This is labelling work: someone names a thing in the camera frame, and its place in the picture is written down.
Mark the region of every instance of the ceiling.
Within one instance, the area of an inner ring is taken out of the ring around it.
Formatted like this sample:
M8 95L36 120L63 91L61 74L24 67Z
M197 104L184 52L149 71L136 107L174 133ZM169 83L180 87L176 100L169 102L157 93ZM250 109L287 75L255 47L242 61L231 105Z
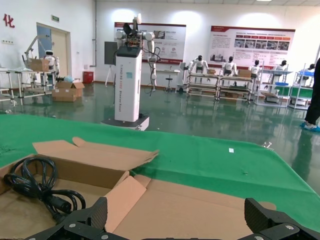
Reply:
M320 0L98 0L101 2L148 2L179 4L236 4L236 5L270 5L270 6L319 6Z

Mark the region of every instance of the coiled cable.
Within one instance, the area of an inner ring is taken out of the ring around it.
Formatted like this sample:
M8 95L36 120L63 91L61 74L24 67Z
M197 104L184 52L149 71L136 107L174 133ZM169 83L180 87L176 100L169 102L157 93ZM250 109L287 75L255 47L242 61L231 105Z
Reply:
M37 182L33 173L28 168L29 164L33 162L41 164L41 183ZM22 165L20 174L17 174L16 170L20 165ZM13 165L10 172L4 176L3 180L8 186L12 187L15 192L42 201L51 213L53 219L59 224L68 214L78 209L76 198L81 202L81 209L86 208L86 201L84 197L76 191L67 189L53 190L57 177L57 167L55 162L51 159L47 157L26 157ZM63 198L54 195L65 196L70 199L72 204Z

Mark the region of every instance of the blue door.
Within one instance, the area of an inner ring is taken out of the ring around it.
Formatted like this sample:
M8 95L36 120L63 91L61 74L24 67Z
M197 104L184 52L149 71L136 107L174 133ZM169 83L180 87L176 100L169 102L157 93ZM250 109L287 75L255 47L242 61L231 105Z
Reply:
M46 55L45 50L52 50L51 29L44 26L36 26L36 32L39 35L46 35L46 38L38 39L39 58L43 58Z

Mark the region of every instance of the stool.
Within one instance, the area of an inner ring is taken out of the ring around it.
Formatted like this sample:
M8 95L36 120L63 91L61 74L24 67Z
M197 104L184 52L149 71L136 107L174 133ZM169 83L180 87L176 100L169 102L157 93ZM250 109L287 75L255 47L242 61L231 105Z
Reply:
M173 78L171 78L171 76L169 75L169 77L166 78L165 80L168 80L168 87L165 87L165 88L164 88L164 91L165 91L165 92L172 92L172 88L170 87L170 81L172 81Z

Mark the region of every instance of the doorway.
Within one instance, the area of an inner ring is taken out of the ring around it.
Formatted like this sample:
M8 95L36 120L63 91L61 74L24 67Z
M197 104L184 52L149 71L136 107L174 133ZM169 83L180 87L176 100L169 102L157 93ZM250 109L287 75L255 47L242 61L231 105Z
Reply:
M41 38L42 45L45 50L52 50L55 57L59 57L60 73L59 77L71 76L71 55L70 55L70 33L37 23L37 34L47 35L49 38ZM42 47L39 46L39 57L43 58L45 55Z

